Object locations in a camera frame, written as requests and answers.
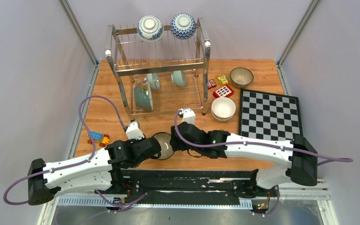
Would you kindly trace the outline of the dark blue floral bowl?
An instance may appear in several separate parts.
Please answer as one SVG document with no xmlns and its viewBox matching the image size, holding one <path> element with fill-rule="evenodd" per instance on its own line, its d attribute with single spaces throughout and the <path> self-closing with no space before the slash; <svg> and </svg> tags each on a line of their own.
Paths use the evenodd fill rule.
<svg viewBox="0 0 360 225">
<path fill-rule="evenodd" d="M 173 148 L 170 145 L 171 135 L 166 132 L 155 133 L 152 138 L 155 138 L 161 147 L 161 151 L 155 154 L 152 159 L 166 160 L 169 159 L 173 154 Z"/>
</svg>

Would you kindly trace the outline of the cream bowl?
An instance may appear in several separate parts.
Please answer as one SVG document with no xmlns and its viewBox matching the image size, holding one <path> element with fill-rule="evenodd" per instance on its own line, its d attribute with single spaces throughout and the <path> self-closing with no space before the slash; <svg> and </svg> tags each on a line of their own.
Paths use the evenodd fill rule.
<svg viewBox="0 0 360 225">
<path fill-rule="evenodd" d="M 216 115 L 212 115 L 213 117 L 214 117 L 214 119 L 216 120 L 216 121 L 218 121 L 218 122 L 228 122 L 228 121 L 230 121 L 231 119 L 232 119 L 232 116 L 231 117 L 228 117 L 228 118 L 220 118 L 220 117 L 218 117 L 218 116 L 216 116 Z"/>
<path fill-rule="evenodd" d="M 211 104 L 212 114 L 220 118 L 228 118 L 234 116 L 236 111 L 235 103 L 227 97 L 216 98 Z"/>
</svg>

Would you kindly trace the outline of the steel two-tier dish rack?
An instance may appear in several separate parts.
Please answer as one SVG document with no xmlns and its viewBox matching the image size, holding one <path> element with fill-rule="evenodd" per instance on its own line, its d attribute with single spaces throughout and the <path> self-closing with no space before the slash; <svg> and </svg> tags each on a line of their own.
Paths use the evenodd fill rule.
<svg viewBox="0 0 360 225">
<path fill-rule="evenodd" d="M 154 43 L 140 39 L 136 27 L 117 29 L 109 25 L 105 56 L 119 87 L 121 104 L 131 119 L 148 114 L 174 113 L 191 108 L 208 112 L 208 70 L 211 43 L 205 19 L 197 19 L 195 34 L 185 40 L 175 38 L 165 25 L 162 38 Z M 171 80 L 173 71 L 183 70 L 186 87 Z M 153 90 L 153 110 L 145 111 L 135 104 L 134 87 L 149 73 L 157 73 L 159 90 Z"/>
</svg>

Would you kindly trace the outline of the pink brown bowl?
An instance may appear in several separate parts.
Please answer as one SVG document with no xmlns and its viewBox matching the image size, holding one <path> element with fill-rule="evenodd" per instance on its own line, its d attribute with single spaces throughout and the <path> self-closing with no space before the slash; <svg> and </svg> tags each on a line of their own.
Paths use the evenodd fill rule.
<svg viewBox="0 0 360 225">
<path fill-rule="evenodd" d="M 245 88 L 254 80 L 253 73 L 244 67 L 236 67 L 230 72 L 230 81 L 235 88 Z"/>
</svg>

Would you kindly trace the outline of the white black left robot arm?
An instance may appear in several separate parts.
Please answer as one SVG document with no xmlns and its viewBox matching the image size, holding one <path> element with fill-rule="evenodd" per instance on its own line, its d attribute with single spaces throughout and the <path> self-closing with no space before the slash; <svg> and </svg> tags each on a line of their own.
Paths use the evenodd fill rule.
<svg viewBox="0 0 360 225">
<path fill-rule="evenodd" d="M 121 170 L 136 167 L 160 152 L 160 143 L 151 137 L 115 141 L 96 151 L 92 159 L 89 155 L 53 163 L 35 159 L 28 172 L 28 204 L 44 204 L 78 191 L 121 193 L 125 187 Z"/>
</svg>

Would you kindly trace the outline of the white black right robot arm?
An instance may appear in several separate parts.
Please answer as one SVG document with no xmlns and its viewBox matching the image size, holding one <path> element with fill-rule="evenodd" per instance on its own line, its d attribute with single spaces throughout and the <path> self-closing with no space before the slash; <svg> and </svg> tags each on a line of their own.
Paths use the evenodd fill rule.
<svg viewBox="0 0 360 225">
<path fill-rule="evenodd" d="M 205 132 L 182 122 L 172 126 L 174 150 L 194 150 L 208 158 L 252 158 L 274 163 L 268 169 L 254 170 L 250 192 L 262 195 L 267 189 L 288 182 L 312 187 L 317 185 L 317 151 L 301 135 L 292 140 L 270 141 L 248 138 L 227 131 Z"/>
</svg>

